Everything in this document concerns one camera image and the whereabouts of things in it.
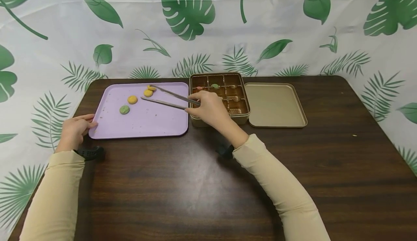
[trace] right hand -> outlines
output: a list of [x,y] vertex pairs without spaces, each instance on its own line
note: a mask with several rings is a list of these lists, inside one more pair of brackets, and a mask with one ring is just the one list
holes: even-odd
[[219,129],[231,120],[222,99],[216,93],[200,91],[188,96],[189,99],[200,100],[201,105],[198,108],[187,108],[185,111],[192,116],[198,117],[206,124],[215,129]]

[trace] beige sleeve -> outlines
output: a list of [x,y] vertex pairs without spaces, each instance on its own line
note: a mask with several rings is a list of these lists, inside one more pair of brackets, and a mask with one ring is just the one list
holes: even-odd
[[74,151],[51,156],[29,207],[21,241],[74,240],[84,165],[84,158]]
[[233,151],[234,158],[255,176],[282,220],[286,241],[329,241],[310,195],[256,135]]

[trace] metal tongs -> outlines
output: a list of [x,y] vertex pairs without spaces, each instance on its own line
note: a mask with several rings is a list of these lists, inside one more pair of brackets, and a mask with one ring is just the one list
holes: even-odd
[[[158,87],[158,86],[156,86],[156,85],[150,85],[150,86],[151,86],[151,87],[155,87],[156,89],[159,89],[159,90],[161,90],[161,91],[163,91],[163,92],[165,92],[165,93],[168,93],[168,94],[170,94],[170,95],[172,95],[172,96],[174,96],[174,97],[176,97],[176,98],[178,98],[178,99],[181,99],[181,100],[184,100],[184,101],[186,101],[186,102],[189,102],[189,103],[195,104],[196,106],[200,106],[200,102],[197,102],[197,101],[195,101],[195,100],[192,100],[192,99],[186,98],[186,97],[181,96],[181,95],[179,95],[179,94],[176,94],[176,93],[170,92],[170,91],[165,90],[165,89],[163,89],[163,88],[161,88],[161,87]],[[154,102],[154,103],[163,104],[163,105],[170,106],[170,107],[174,107],[174,108],[178,108],[178,109],[181,109],[181,110],[185,110],[185,109],[187,109],[187,108],[188,108],[188,107],[179,106],[179,105],[172,104],[172,103],[167,103],[167,102],[164,102],[164,101],[159,101],[159,100],[150,99],[150,98],[147,98],[147,97],[141,97],[141,99],[144,99],[144,100],[146,100],[146,101],[150,101],[150,102]]]

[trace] fabric backdrop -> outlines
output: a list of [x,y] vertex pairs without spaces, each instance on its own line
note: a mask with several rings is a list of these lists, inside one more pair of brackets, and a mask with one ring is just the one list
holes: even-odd
[[36,187],[62,121],[95,79],[217,71],[342,76],[417,173],[417,0],[0,0],[0,6],[0,240]]

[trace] plastic tray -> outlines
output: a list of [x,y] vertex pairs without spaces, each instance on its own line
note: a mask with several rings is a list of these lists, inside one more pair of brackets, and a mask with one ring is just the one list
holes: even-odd
[[[188,114],[184,110],[152,103],[140,99],[149,84],[116,84],[104,91],[96,111],[98,126],[90,130],[93,139],[117,139],[136,137],[179,136],[188,129]],[[189,87],[185,83],[154,84],[181,96],[187,96]],[[127,98],[135,95],[138,102],[129,104]],[[187,102],[159,90],[151,97],[165,102],[187,106]],[[130,107],[130,112],[122,115],[121,106]]]

